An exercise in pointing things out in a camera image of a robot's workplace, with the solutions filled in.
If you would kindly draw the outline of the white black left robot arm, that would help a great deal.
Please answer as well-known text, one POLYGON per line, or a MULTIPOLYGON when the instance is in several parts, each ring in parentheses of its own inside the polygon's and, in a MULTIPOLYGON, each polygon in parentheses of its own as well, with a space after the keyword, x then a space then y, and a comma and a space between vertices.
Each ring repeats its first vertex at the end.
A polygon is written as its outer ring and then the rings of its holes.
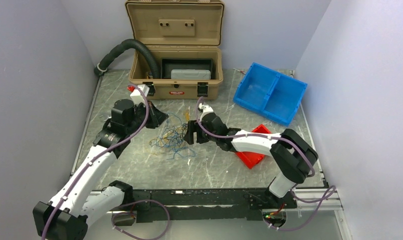
POLYGON ((94 198, 90 198, 90 193, 131 138, 142 128, 158 128, 168 117, 151 101, 116 101, 86 159, 69 181, 48 202, 40 201, 34 207, 38 235, 43 240, 82 240, 89 227, 106 212, 116 207, 127 210, 136 204, 133 187, 119 180, 111 182, 94 198))

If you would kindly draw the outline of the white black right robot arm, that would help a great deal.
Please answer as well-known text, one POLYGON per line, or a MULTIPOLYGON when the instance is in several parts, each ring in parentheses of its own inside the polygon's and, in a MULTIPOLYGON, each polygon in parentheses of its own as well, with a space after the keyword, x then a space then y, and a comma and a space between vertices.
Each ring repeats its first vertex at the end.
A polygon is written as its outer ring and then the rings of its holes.
POLYGON ((272 208, 282 204, 294 186, 315 175, 317 152, 290 128, 274 134, 249 132, 227 127, 215 113, 208 113, 202 120, 188 122, 183 139, 189 145, 212 141, 226 152, 251 152, 272 157, 279 168, 265 193, 265 202, 272 208))

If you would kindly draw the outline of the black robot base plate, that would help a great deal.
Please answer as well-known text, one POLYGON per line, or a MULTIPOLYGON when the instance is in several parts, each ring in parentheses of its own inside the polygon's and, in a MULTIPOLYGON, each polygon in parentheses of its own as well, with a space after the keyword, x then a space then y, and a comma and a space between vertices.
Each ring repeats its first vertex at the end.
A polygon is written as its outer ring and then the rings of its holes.
POLYGON ((296 209, 290 193, 277 198, 265 188, 135 189, 113 208, 133 211, 137 223, 179 220, 262 220, 262 213, 296 209))

